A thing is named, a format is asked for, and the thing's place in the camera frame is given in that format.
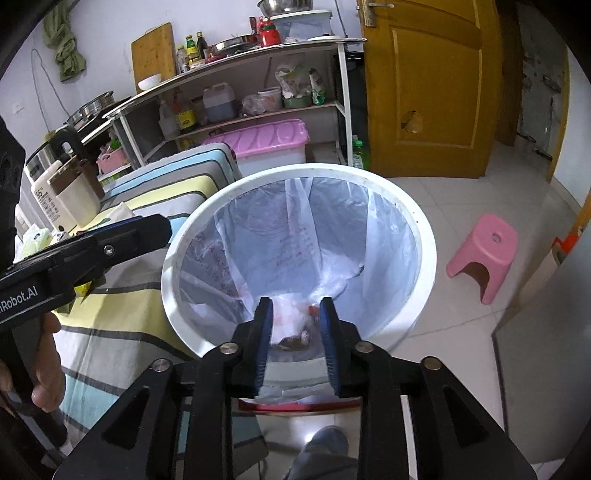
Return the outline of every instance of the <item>striped blanket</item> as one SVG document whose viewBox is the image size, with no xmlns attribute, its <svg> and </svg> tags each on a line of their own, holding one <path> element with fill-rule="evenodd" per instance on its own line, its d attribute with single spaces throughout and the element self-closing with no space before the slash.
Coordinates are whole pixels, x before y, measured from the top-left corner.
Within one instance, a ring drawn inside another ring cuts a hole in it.
<svg viewBox="0 0 591 480">
<path fill-rule="evenodd" d="M 159 213 L 178 232 L 207 198 L 239 179 L 225 144 L 194 148 L 141 168 L 112 184 L 97 217 L 98 226 L 122 202 L 136 215 Z M 75 446 L 117 398 L 156 359 L 174 363 L 194 358 L 164 312 L 160 277 L 167 248 L 111 268 L 69 314 L 58 314 L 56 345 L 66 373 L 61 410 Z M 235 419 L 235 441 L 260 437 L 256 420 Z"/>
</svg>

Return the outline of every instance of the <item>green bottle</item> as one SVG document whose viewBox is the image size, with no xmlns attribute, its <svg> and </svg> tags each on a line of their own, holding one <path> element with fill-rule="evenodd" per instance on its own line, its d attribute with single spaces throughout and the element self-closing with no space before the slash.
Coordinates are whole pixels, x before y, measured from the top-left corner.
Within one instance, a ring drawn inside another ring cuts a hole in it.
<svg viewBox="0 0 591 480">
<path fill-rule="evenodd" d="M 357 140 L 353 142 L 353 166 L 361 170 L 369 170 L 369 160 L 363 151 L 363 142 Z"/>
</svg>

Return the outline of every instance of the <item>person's foot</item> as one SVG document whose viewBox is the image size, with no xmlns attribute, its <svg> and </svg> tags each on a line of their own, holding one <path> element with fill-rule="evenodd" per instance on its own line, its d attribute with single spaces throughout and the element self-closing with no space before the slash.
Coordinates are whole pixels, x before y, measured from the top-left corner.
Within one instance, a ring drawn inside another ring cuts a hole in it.
<svg viewBox="0 0 591 480">
<path fill-rule="evenodd" d="M 318 430 L 311 440 L 306 443 L 304 450 L 313 446 L 324 447 L 330 453 L 334 453 L 335 455 L 347 456 L 349 454 L 349 441 L 347 440 L 347 436 L 343 430 L 333 425 Z"/>
</svg>

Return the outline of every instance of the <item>pink storage box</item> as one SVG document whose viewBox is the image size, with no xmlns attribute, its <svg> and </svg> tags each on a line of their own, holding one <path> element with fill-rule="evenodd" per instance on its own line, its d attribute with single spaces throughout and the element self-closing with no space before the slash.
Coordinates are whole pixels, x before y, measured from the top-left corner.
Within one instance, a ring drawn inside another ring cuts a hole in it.
<svg viewBox="0 0 591 480">
<path fill-rule="evenodd" d="M 208 138 L 203 145 L 223 142 L 236 154 L 243 176 L 275 167 L 306 163 L 310 141 L 306 124 L 298 119 L 242 128 Z"/>
<path fill-rule="evenodd" d="M 105 174 L 111 173 L 112 171 L 117 170 L 117 168 L 120 168 L 124 165 L 128 165 L 129 160 L 125 155 L 123 147 L 119 147 L 117 150 L 111 153 L 100 155 L 96 161 L 96 164 L 99 166 L 101 173 Z"/>
</svg>

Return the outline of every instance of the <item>door handle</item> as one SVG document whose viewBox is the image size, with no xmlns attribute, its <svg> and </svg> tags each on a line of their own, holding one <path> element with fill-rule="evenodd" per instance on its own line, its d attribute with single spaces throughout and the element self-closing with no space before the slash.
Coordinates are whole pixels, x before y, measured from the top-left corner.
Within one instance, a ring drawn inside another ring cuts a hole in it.
<svg viewBox="0 0 591 480">
<path fill-rule="evenodd" d="M 383 4 L 380 2 L 369 2 L 368 0 L 361 0 L 361 10 L 363 10 L 363 24 L 366 27 L 375 28 L 375 14 L 374 8 L 386 7 L 395 8 L 394 4 Z"/>
</svg>

